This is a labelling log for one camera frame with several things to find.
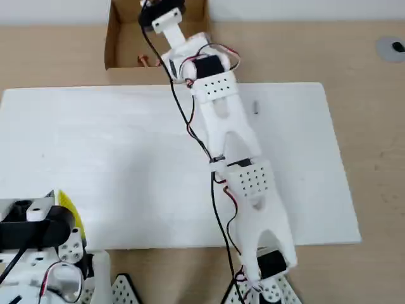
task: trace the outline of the robotic arm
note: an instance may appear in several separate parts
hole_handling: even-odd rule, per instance
[[[253,286],[262,279],[287,272],[297,264],[287,213],[275,185],[271,163],[260,148],[255,132],[247,122],[229,55],[235,51],[208,40],[205,33],[186,39],[178,24],[182,21],[184,0],[141,1],[142,28],[163,33],[171,49],[161,59],[172,80],[186,83],[199,105],[208,133],[207,148],[211,169],[227,182],[239,212],[235,230],[240,262]],[[226,115],[216,110],[226,108]],[[233,132],[248,147],[250,157],[228,163],[224,156],[227,134]],[[266,248],[258,251],[265,236]],[[284,267],[275,272],[264,269],[282,256]]]

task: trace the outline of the wire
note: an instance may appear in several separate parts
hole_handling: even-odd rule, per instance
[[[230,247],[229,247],[229,242],[227,239],[227,235],[225,234],[225,231],[223,230],[222,223],[220,216],[218,214],[218,210],[216,209],[216,203],[215,203],[215,190],[214,190],[214,180],[215,180],[215,172],[211,172],[211,200],[213,203],[213,209],[216,217],[216,221],[218,222],[218,225],[220,226],[220,230],[223,236],[223,240],[225,241],[225,246],[227,247],[227,254],[228,254],[228,262],[229,262],[229,267],[230,271],[232,273],[232,282],[235,284],[236,292],[239,297],[239,301],[241,303],[245,303],[242,294],[240,293],[239,285],[237,284],[237,281],[235,280],[235,270],[234,270],[234,263],[232,261],[232,255],[230,252]]]
[[[0,275],[0,284],[4,282],[8,274],[13,270],[14,266],[17,264],[17,262],[21,259],[23,254],[26,252],[28,249],[28,246],[24,246],[18,250],[18,253],[14,256],[14,258],[11,260],[11,262],[7,265],[6,269],[3,271],[3,273]]]
[[[240,252],[238,246],[235,245],[235,243],[234,243],[234,241],[232,240],[232,238],[231,238],[231,236],[230,236],[230,233],[229,233],[229,226],[230,226],[230,223],[231,223],[231,222],[236,218],[236,216],[238,215],[238,204],[237,204],[237,202],[236,202],[236,199],[232,196],[232,194],[230,194],[230,192],[228,191],[228,189],[229,189],[229,187],[228,187],[228,186],[225,186],[225,187],[223,188],[223,192],[225,192],[225,194],[226,194],[227,196],[229,196],[229,198],[233,201],[233,203],[234,203],[234,205],[235,205],[235,215],[234,215],[234,216],[229,220],[229,222],[227,223],[227,235],[228,235],[228,238],[229,238],[230,242],[231,242],[232,245],[235,247],[236,251],[238,251],[238,254],[239,254],[239,255],[242,255],[242,253]]]
[[[142,9],[141,9],[141,11],[140,11],[141,14],[143,14],[143,12],[144,12],[144,10],[145,10],[145,8],[146,8],[146,4],[147,4],[147,1],[145,1],[145,2],[144,2],[144,5],[142,6]],[[181,116],[182,116],[182,118],[183,118],[185,124],[187,125],[187,124],[188,124],[188,120],[187,120],[187,117],[186,117],[185,114],[184,114],[184,111],[183,111],[182,106],[180,105],[180,102],[178,101],[178,98],[177,98],[177,95],[176,95],[176,91],[175,91],[175,87],[174,87],[174,83],[173,83],[173,79],[172,79],[172,77],[171,77],[171,75],[170,75],[169,69],[167,68],[166,64],[164,63],[164,61],[163,61],[162,57],[160,56],[159,52],[158,52],[158,51],[156,50],[156,48],[153,46],[153,43],[151,42],[151,40],[148,38],[148,36],[147,36],[147,34],[146,34],[146,31],[145,31],[145,28],[144,28],[143,26],[140,26],[140,29],[141,29],[141,31],[142,31],[142,35],[144,36],[146,43],[147,43],[148,46],[152,49],[152,51],[153,51],[153,53],[156,55],[156,57],[158,57],[158,59],[159,59],[159,61],[160,61],[160,63],[161,63],[161,66],[165,69],[165,72],[166,72],[166,74],[167,74],[167,76],[168,76],[168,78],[169,78],[171,93],[173,94],[173,98],[174,98],[174,100],[176,101],[177,108],[178,108],[178,110],[179,110],[179,112],[180,112],[180,114],[181,114]],[[211,154],[209,153],[209,151],[208,151],[207,147],[205,146],[205,144],[200,140],[200,138],[197,137],[196,133],[194,132],[194,130],[193,130],[191,127],[190,127],[189,129],[190,129],[190,133],[192,134],[192,137],[198,142],[198,144],[200,145],[200,147],[202,148],[202,150],[208,155],[209,160],[210,160],[211,162],[213,162],[214,159],[212,158],[212,156],[211,156]]]

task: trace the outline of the table surface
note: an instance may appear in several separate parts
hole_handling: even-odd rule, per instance
[[[405,22],[218,23],[213,32],[241,53],[241,82],[325,86],[363,242],[298,247],[289,277],[303,302],[402,303],[405,63],[380,60],[375,42],[405,40]],[[127,69],[112,81],[105,34],[104,25],[0,28],[0,90],[162,83]],[[129,272],[144,303],[219,303],[230,281],[221,248],[110,255],[112,275]]]

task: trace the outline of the hole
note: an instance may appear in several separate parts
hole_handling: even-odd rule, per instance
[[[25,200],[23,200],[23,201],[16,201],[15,202],[15,204],[17,205],[17,206],[27,206],[27,205],[29,205],[29,204],[31,204],[32,203],[32,201],[30,201],[29,199],[25,199]]]
[[[399,41],[394,42],[392,44],[392,48],[394,50],[396,50],[398,53],[405,53],[405,46],[402,43],[400,43]]]

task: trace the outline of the white foam board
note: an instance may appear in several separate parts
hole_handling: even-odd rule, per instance
[[[189,92],[176,90],[190,113]],[[322,85],[240,90],[296,244],[360,241]],[[204,140],[198,111],[194,129]],[[227,150],[242,151],[234,139],[228,143]],[[207,159],[186,133],[168,86],[7,90],[0,145],[0,197],[64,190],[82,216],[90,249],[223,246]],[[225,223],[233,204],[219,187],[217,197]]]

